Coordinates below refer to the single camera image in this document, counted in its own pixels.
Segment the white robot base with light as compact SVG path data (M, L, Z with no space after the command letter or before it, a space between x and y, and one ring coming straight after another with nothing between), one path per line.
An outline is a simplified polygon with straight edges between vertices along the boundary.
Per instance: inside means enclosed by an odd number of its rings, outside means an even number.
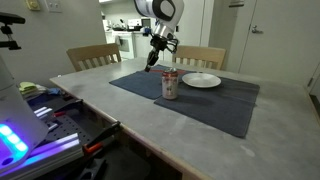
M0 57L0 173L23 163L47 133Z

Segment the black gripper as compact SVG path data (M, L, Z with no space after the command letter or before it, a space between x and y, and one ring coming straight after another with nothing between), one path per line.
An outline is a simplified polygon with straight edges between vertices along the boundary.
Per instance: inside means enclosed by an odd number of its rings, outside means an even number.
M176 38L164 38L159 35L153 35L150 41L152 51L148 55L145 71L149 72L151 67L155 65L159 59L158 55L160 51L168 50L170 53L175 53L178 44L179 40Z

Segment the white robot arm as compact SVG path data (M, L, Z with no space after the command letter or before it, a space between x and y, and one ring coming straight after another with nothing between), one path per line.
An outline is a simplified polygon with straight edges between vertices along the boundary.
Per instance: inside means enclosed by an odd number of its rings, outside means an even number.
M145 17L157 20L151 33L150 45L152 50L147 57L145 71L149 72L159 59L159 52L167 49L174 54L179 40L174 36L184 10L183 0L134 0L137 12Z

